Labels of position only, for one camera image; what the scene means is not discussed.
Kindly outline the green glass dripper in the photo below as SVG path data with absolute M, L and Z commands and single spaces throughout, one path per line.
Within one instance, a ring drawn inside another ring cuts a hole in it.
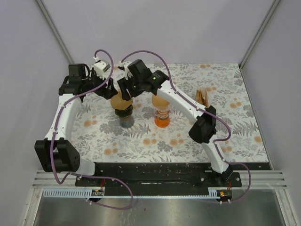
M 120 110 L 120 109 L 115 109 L 115 114 L 120 117 L 120 118 L 126 118 L 130 116 L 133 113 L 133 106 L 130 105 L 128 108 Z

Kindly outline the glass beaker with coffee grounds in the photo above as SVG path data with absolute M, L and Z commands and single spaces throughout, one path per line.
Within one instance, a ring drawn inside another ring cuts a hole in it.
M 119 124 L 122 128 L 128 129 L 133 126 L 134 122 L 135 121 L 134 121 L 134 118 L 132 115 L 129 115 L 129 116 L 123 117 L 123 118 L 122 117 L 119 118 Z

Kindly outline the brown paper coffee filter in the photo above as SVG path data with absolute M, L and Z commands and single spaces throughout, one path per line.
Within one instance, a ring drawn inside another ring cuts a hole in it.
M 168 101 L 156 95 L 152 96 L 152 104 L 155 108 L 159 109 L 160 111 L 166 111 L 170 105 Z

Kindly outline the clear glass dripper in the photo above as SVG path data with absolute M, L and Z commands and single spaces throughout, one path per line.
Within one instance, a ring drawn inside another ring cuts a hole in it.
M 160 117 L 160 118 L 166 118 L 169 117 L 170 115 L 170 106 L 167 106 L 165 108 L 163 107 L 154 107 L 154 114 L 155 117 Z

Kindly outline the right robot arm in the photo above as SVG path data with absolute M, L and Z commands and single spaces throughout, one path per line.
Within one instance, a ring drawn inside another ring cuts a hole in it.
M 160 70 L 152 72 L 145 63 L 138 59 L 133 62 L 120 62 L 118 65 L 125 77 L 118 80 L 122 99 L 129 100 L 143 92 L 152 93 L 165 99 L 177 108 L 190 122 L 190 138 L 201 144 L 215 172 L 214 181 L 219 186 L 227 185 L 231 180 L 232 170 L 224 159 L 216 136 L 216 109 L 205 107 L 177 90 L 165 73 Z

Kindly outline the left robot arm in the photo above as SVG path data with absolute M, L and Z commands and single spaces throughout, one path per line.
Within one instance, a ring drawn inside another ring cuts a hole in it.
M 86 181 L 97 186 L 102 175 L 95 163 L 84 160 L 71 144 L 75 118 L 85 95 L 92 91 L 105 99 L 117 94 L 113 78 L 105 79 L 109 63 L 98 60 L 91 69 L 86 64 L 68 66 L 69 74 L 59 88 L 58 108 L 52 125 L 43 140 L 37 140 L 34 149 L 45 172 L 72 172 L 86 175 Z

